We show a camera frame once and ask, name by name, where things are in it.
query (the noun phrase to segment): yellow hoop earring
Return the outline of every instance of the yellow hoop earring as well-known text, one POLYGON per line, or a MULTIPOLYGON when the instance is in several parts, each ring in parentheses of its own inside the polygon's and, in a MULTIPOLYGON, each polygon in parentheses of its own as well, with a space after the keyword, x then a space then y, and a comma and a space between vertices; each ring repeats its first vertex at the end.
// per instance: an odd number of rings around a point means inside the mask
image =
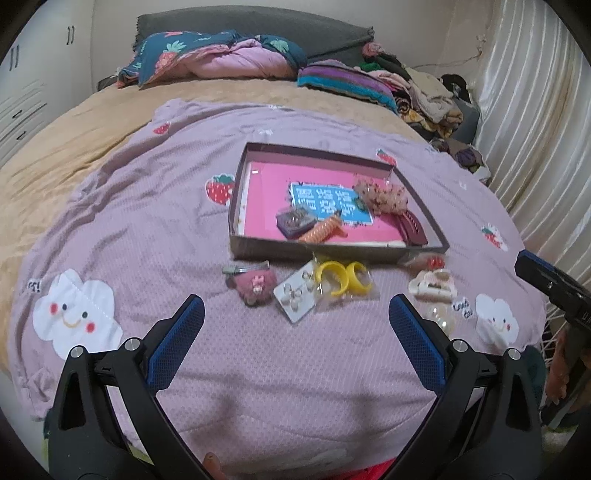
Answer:
POLYGON ((346 268, 339 262, 324 262, 316 269, 316 272, 314 273, 316 277, 316 283, 320 284, 322 282, 322 274, 325 270, 335 274, 340 284, 340 289, 330 292, 330 295, 332 297, 340 297, 349 288, 349 275, 347 274, 346 268))
POLYGON ((370 282, 367 285, 362 284, 359 281, 357 272, 367 273, 367 268, 360 262, 350 263, 347 267, 347 276, 349 277, 349 291, 355 295, 367 295, 373 288, 373 284, 370 282))

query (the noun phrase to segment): drawer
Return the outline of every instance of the drawer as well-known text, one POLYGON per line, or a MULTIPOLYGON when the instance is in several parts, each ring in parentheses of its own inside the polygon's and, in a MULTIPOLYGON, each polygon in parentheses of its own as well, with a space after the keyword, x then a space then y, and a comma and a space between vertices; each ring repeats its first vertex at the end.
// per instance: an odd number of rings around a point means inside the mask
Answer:
POLYGON ((35 112, 44 101, 44 85, 36 80, 0 102, 0 142, 25 118, 35 112))
POLYGON ((47 125, 46 105, 39 107, 29 117, 0 140, 0 168, 27 143, 38 131, 47 125))

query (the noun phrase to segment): metal screw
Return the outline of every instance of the metal screw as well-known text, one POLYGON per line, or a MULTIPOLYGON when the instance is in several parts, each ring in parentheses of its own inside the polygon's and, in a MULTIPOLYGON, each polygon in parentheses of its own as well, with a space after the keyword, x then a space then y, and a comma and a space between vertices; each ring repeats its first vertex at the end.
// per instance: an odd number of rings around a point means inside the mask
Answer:
POLYGON ((513 359, 513 360, 519 360, 521 358, 521 353, 519 352, 519 350, 516 350, 514 348, 510 348, 509 349, 509 356, 513 359))
POLYGON ((468 344, 464 340, 454 341, 452 347, 456 352, 465 352, 468 350, 468 344))
POLYGON ((70 350, 70 355, 73 358, 78 358, 83 353, 84 353, 84 349, 81 346, 75 346, 72 350, 70 350))
POLYGON ((139 339, 137 339, 137 338, 130 338, 129 340, 127 340, 125 342, 125 349, 129 350, 130 352, 137 350, 138 347, 139 347, 139 339))

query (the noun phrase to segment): blue gripper pad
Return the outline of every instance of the blue gripper pad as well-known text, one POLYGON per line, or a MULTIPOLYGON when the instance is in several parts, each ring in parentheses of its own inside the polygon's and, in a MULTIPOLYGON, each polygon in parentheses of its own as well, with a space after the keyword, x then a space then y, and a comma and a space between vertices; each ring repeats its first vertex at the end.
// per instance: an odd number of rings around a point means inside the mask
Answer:
POLYGON ((156 393, 170 386, 205 320, 205 305, 195 297, 182 312, 148 362, 146 383, 156 393))
POLYGON ((546 260, 544 260, 543 258, 538 257, 537 255, 533 254, 529 250, 522 250, 521 252, 519 252, 519 254, 517 255, 517 260, 519 260, 519 259, 521 259, 523 257, 529 258, 530 260, 534 261, 539 266, 541 266, 542 268, 545 268, 548 271, 553 272, 553 271, 556 270, 556 268, 554 267, 554 265, 549 264, 546 260))
MULTIPOLYGON (((419 380, 427 390, 439 396, 446 384, 445 360, 421 326, 423 320, 404 295, 390 300, 390 325, 402 344, 419 380)), ((445 335, 434 323, 442 335, 445 335)))

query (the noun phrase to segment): plastic bag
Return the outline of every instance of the plastic bag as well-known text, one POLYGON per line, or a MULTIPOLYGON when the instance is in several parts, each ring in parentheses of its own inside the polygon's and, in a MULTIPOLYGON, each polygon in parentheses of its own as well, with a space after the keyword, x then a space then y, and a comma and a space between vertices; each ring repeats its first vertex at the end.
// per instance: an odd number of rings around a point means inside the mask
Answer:
POLYGON ((398 265, 417 273, 421 270, 440 270, 445 268, 445 255, 433 252, 418 254, 409 252, 398 261, 398 265))
POLYGON ((322 312, 349 301, 379 300, 379 289, 367 264, 314 255, 316 310, 322 312))

